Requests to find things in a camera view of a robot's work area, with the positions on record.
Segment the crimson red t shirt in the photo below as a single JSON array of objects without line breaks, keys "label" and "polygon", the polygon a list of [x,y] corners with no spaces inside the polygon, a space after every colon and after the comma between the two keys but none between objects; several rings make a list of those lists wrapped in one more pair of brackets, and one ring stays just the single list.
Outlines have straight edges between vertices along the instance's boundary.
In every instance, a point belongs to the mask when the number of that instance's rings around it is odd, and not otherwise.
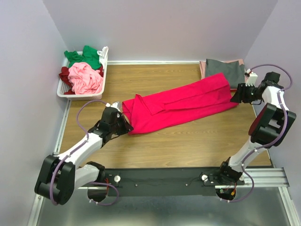
[{"label": "crimson red t shirt", "polygon": [[236,107],[230,99],[230,85],[223,73],[218,73],[152,95],[137,94],[124,101],[122,109],[134,128],[131,134],[145,134]]}]

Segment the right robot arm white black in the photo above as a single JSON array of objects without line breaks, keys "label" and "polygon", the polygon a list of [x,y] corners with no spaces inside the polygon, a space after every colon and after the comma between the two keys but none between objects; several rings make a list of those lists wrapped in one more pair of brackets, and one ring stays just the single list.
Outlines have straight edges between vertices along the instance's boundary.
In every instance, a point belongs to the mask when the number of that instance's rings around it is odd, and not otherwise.
[{"label": "right robot arm white black", "polygon": [[249,76],[247,82],[238,84],[231,102],[251,104],[260,101],[265,105],[248,131],[248,141],[235,155],[224,161],[217,171],[217,181],[223,185],[238,182],[244,169],[262,151],[280,145],[296,120],[296,114],[285,104],[285,89],[278,83],[279,73],[267,73],[258,87],[254,85],[257,75],[251,70],[247,70],[246,74]]}]

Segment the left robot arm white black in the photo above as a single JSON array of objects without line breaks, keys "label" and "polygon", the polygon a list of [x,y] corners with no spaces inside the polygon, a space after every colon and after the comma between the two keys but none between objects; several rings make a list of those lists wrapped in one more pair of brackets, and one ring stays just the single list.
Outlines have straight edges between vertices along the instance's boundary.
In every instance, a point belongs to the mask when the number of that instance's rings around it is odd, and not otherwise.
[{"label": "left robot arm white black", "polygon": [[110,140],[131,132],[134,128],[115,107],[106,107],[101,119],[83,139],[66,152],[47,156],[34,187],[36,194],[48,198],[54,205],[64,205],[73,191],[86,184],[111,186],[106,183],[105,167],[96,162],[81,164]]}]

